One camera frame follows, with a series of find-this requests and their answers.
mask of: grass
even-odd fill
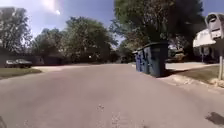
[[[23,76],[27,74],[35,74],[41,73],[40,70],[32,69],[32,68],[0,68],[0,79],[2,78],[10,78],[16,76]]]
[[[178,73],[178,75],[193,78],[207,84],[214,84],[212,83],[212,79],[218,78],[218,73],[219,73],[219,66],[215,65],[183,71]]]

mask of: tree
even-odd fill
[[[109,61],[116,62],[119,59],[119,57],[120,57],[119,52],[117,52],[116,50],[111,50]]]
[[[203,22],[200,0],[115,0],[111,29],[143,46],[175,37],[192,37],[193,24]]]
[[[67,21],[62,42],[71,61],[107,61],[111,45],[117,45],[102,23],[84,17]]]
[[[61,49],[61,39],[63,34],[58,29],[43,29],[31,43],[31,52],[42,57],[49,55],[57,56]]]
[[[8,51],[24,52],[32,38],[23,8],[0,8],[0,45]]]
[[[124,40],[119,45],[117,51],[121,58],[125,58],[128,62],[133,61],[134,55],[132,53],[133,49],[130,46],[130,42],[128,40]]]

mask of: parked car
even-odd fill
[[[16,60],[16,63],[18,67],[20,68],[31,68],[32,67],[32,62],[24,60],[24,59],[18,59]]]
[[[16,68],[18,66],[18,63],[14,60],[6,60],[5,67],[6,68]]]

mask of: road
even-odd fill
[[[0,81],[0,128],[217,128],[223,103],[131,65],[65,69]]]

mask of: bin lid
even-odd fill
[[[152,42],[152,43],[149,43],[149,44],[145,45],[143,48],[147,48],[147,47],[150,47],[150,46],[153,46],[153,45],[161,45],[161,44],[169,45],[168,41],[167,42],[166,41],[164,41],[164,42]]]
[[[137,54],[138,53],[138,51],[134,51],[134,52],[132,52],[133,54]]]
[[[138,48],[138,49],[137,49],[137,52],[142,51],[143,49],[144,49],[144,47],[142,47],[142,48]]]

